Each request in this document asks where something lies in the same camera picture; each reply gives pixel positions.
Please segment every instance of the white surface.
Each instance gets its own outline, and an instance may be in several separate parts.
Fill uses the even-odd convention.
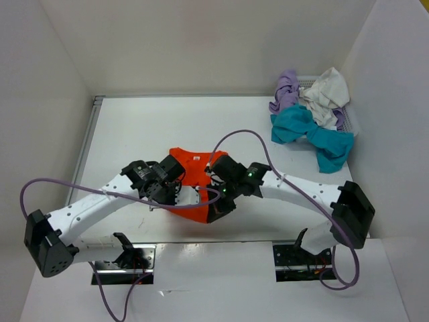
[[[328,184],[351,180],[347,165],[335,174],[318,172],[314,148],[271,142],[269,97],[155,97],[103,101],[81,183],[100,187],[134,160],[162,160],[181,147],[210,152],[227,133],[254,129],[268,145],[274,165],[288,174]],[[225,141],[221,150],[236,161],[266,163],[261,144],[248,133]],[[81,198],[86,193],[77,193]],[[204,242],[296,239],[305,227],[323,222],[315,211],[284,201],[240,197],[232,213],[205,225],[163,209],[149,212],[133,204],[94,225],[83,235],[123,232],[133,242]]]
[[[413,322],[429,316],[429,14],[417,0],[380,0],[342,69],[362,128],[350,160],[373,203],[371,233],[387,255]]]
[[[270,242],[168,244],[156,251],[154,284],[135,287],[127,322],[408,321],[381,242],[369,240],[358,254],[358,285],[335,292],[317,280],[277,283]],[[351,278],[350,253],[340,247],[337,258]],[[21,322],[110,321],[90,276],[88,264],[49,279],[36,272]],[[128,288],[105,287],[119,316]]]
[[[89,113],[88,90],[38,1],[0,1],[0,321],[18,321],[36,267],[19,191],[37,176],[71,178]],[[39,184],[25,201],[47,210],[65,196]]]
[[[24,247],[0,248],[0,321],[18,322],[36,265]]]
[[[40,0],[98,95],[272,93],[343,65],[374,0]]]

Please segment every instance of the purple cloth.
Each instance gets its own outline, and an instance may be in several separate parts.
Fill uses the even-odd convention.
[[[294,106],[298,102],[299,87],[295,70],[287,69],[281,73],[275,88],[275,102],[270,102],[268,106],[271,113],[278,115],[284,109]]]
[[[338,119],[335,123],[336,129],[343,130],[343,124],[346,119],[344,116],[344,111],[342,107],[338,107],[336,109],[333,109],[332,112],[334,113],[335,117]]]

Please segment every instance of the teal cloth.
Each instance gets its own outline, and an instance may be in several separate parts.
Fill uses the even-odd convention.
[[[306,135],[307,140],[316,147],[317,163],[323,173],[341,170],[353,147],[352,133],[318,126],[311,112],[299,104],[284,109],[279,115],[271,115],[271,123],[271,140],[275,143],[290,143]]]

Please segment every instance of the white table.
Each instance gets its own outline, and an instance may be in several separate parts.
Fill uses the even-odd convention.
[[[162,160],[175,146],[208,152],[224,134],[241,128],[264,137],[274,164],[284,172],[332,184],[351,179],[347,165],[336,174],[320,174],[310,146],[271,143],[268,101],[266,97],[105,99],[90,129],[77,182],[100,187],[130,161]],[[222,149],[246,166],[265,162],[261,146],[249,135],[231,138]],[[83,195],[74,193],[72,199]],[[319,281],[275,281],[272,244],[260,240],[295,239],[303,227],[322,220],[315,212],[253,197],[240,199],[236,211],[210,225],[131,205],[86,233],[122,231],[135,242],[255,241],[158,245],[154,284],[136,286],[127,322],[408,321],[383,245],[376,239],[367,240],[358,251],[361,280],[350,290],[332,292]],[[349,251],[339,247],[336,258],[340,273],[351,279]],[[21,322],[111,321],[90,276],[88,264],[72,265],[49,279],[36,271]],[[119,317],[128,288],[105,287]]]
[[[317,182],[344,184],[351,180],[348,166],[334,174],[318,171],[310,144],[271,142],[269,97],[139,97],[104,99],[92,125],[78,182],[98,188],[134,160],[161,161],[168,150],[181,147],[211,152],[216,143],[236,129],[252,129],[268,145],[276,167],[288,174]],[[261,144],[248,133],[237,134],[221,149],[245,166],[267,163]],[[73,194],[73,200],[86,193]],[[126,233],[133,242],[213,242],[296,239],[305,227],[321,223],[315,211],[276,200],[241,197],[237,209],[204,225],[165,210],[149,212],[134,204],[117,211],[84,235]]]

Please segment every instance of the white wall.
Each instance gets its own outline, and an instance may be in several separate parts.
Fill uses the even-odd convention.
[[[349,166],[376,209],[411,322],[427,321],[429,14],[418,0],[377,0],[342,69],[362,132]]]
[[[272,93],[343,62],[375,0],[40,0],[96,94]]]
[[[36,0],[0,1],[0,321],[17,321],[35,265],[23,246],[19,190],[31,178],[71,179],[90,115],[89,91]],[[63,204],[40,184],[29,210]]]

